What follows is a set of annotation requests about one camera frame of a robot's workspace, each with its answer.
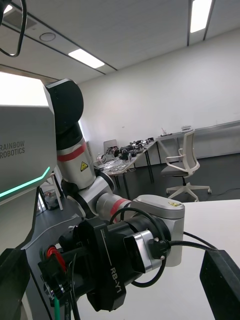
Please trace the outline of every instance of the ceiling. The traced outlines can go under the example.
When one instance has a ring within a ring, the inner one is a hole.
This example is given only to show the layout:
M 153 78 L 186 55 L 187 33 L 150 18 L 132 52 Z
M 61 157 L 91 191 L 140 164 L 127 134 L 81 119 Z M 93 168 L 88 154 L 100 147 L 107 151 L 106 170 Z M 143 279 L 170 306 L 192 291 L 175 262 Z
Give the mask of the ceiling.
M 10 66 L 11 70 L 52 80 L 70 78 L 79 84 L 240 28 L 240 1 L 212 0 L 207 32 L 189 33 L 190 1 L 26 0 L 33 25 L 25 32 L 19 57 L 0 53 L 0 70 L 1 65 Z M 19 12 L 20 0 L 13 2 Z M 0 28 L 0 46 L 13 53 L 19 33 L 5 20 Z M 46 32 L 55 33 L 56 38 L 42 42 L 39 37 Z M 68 56 L 79 48 L 105 65 L 93 69 Z

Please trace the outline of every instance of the cable connector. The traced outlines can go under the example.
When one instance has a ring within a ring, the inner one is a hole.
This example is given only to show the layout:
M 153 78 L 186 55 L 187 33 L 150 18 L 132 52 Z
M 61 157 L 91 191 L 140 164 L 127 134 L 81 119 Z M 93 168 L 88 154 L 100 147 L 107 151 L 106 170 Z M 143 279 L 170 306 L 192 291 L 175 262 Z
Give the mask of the cable connector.
M 161 240 L 154 239 L 149 243 L 149 249 L 151 255 L 154 259 L 161 259 L 162 256 L 168 256 L 171 250 L 171 245 L 168 240 Z

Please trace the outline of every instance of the green wire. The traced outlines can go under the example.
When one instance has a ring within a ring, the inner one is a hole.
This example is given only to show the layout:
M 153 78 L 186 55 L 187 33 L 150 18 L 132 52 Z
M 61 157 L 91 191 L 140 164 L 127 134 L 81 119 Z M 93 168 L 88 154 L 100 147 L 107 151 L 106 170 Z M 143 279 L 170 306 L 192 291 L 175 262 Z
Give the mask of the green wire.
M 61 320 L 60 305 L 59 305 L 58 298 L 56 296 L 54 298 L 54 314 L 55 314 L 55 320 Z

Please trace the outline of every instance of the warning label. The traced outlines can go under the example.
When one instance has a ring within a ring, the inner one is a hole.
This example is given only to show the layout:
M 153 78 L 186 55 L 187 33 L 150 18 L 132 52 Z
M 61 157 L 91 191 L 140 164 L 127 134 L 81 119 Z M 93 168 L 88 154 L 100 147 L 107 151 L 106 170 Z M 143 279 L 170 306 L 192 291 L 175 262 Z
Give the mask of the warning label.
M 85 162 L 83 162 L 82 161 L 82 163 L 81 163 L 81 172 L 83 172 L 85 169 L 87 169 L 89 166 L 85 163 Z

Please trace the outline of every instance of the office chair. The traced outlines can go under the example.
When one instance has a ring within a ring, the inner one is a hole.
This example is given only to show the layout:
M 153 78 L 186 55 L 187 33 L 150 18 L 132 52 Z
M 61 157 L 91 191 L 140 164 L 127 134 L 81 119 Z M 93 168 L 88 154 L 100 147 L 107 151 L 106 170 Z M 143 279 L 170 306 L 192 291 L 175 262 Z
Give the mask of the office chair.
M 182 177 L 183 186 L 174 186 L 172 188 L 166 189 L 166 194 L 169 195 L 170 191 L 175 191 L 168 198 L 172 199 L 177 195 L 185 192 L 190 194 L 195 198 L 195 202 L 199 201 L 199 198 L 192 190 L 207 189 L 208 193 L 211 194 L 212 191 L 206 185 L 191 185 L 190 182 L 186 183 L 185 178 L 191 177 L 196 170 L 199 169 L 200 164 L 195 156 L 194 152 L 194 133 L 195 130 L 192 130 L 184 135 L 183 148 L 178 150 L 179 155 L 177 156 L 168 156 L 166 158 L 167 167 L 161 171 L 162 176 L 166 177 Z M 182 162 L 170 163 L 170 161 L 179 160 Z

